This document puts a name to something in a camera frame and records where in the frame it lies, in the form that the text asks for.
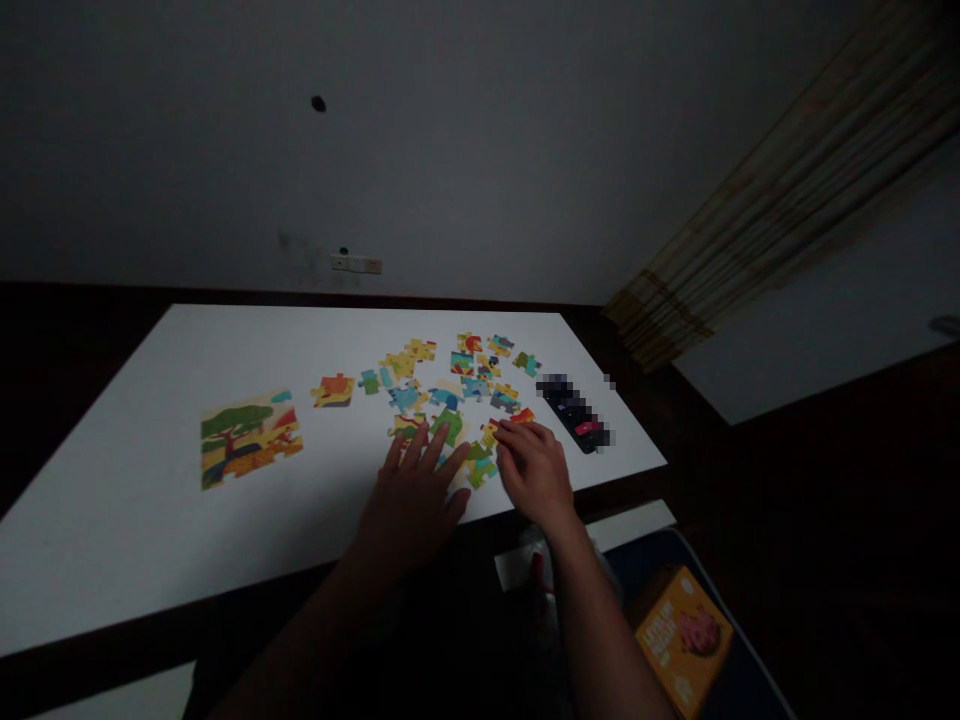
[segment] white wall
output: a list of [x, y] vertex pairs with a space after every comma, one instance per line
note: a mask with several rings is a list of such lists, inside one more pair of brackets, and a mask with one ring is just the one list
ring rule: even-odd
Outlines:
[[858, 7], [14, 3], [0, 279], [603, 303]]
[[960, 151], [954, 143], [867, 235], [763, 295], [674, 365], [731, 423], [950, 342], [960, 315]]

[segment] floor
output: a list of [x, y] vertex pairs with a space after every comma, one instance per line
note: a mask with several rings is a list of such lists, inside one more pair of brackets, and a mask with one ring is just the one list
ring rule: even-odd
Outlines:
[[[672, 367], [643, 375], [592, 307], [49, 285], [0, 285], [0, 300], [7, 337], [26, 348], [5, 357], [0, 382], [30, 429], [8, 448], [0, 514], [171, 302], [562, 312], [669, 462], [578, 493], [586, 520], [666, 500], [801, 717], [913, 717], [949, 697], [937, 650], [960, 639], [942, 550], [960, 460], [958, 344], [728, 427]], [[506, 513], [459, 532], [496, 554], [522, 526]], [[255, 605], [324, 572], [237, 595]], [[14, 688], [3, 714], [187, 663], [209, 612], [200, 601], [2, 658], [0, 685]]]

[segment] white table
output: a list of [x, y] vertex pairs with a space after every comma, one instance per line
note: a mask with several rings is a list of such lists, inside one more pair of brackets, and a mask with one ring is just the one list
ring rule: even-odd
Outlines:
[[[665, 464], [560, 315], [174, 306], [0, 523], [0, 655], [339, 557], [395, 412], [383, 390], [358, 386], [349, 407], [321, 409], [309, 390], [377, 368], [411, 338], [438, 345], [417, 365], [425, 389], [456, 380], [450, 352], [466, 331], [484, 345], [507, 336], [514, 356], [566, 373], [615, 431], [613, 447], [584, 455], [535, 380], [503, 361], [501, 382], [562, 439], [575, 490]], [[304, 450], [201, 491], [200, 412], [280, 387], [293, 393]], [[464, 404], [470, 439], [504, 416], [488, 401]], [[463, 522], [510, 507], [494, 478]]]

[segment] curtain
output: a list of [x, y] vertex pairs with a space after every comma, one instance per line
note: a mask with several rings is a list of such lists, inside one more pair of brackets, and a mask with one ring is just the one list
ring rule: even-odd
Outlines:
[[649, 372], [838, 244], [960, 130], [946, 4], [878, 2], [776, 125], [607, 304]]

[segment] right hand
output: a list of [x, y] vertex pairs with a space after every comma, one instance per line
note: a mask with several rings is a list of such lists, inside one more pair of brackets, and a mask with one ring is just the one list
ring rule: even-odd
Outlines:
[[563, 445], [539, 423], [501, 420], [497, 465], [514, 506], [538, 525], [547, 538], [579, 523]]

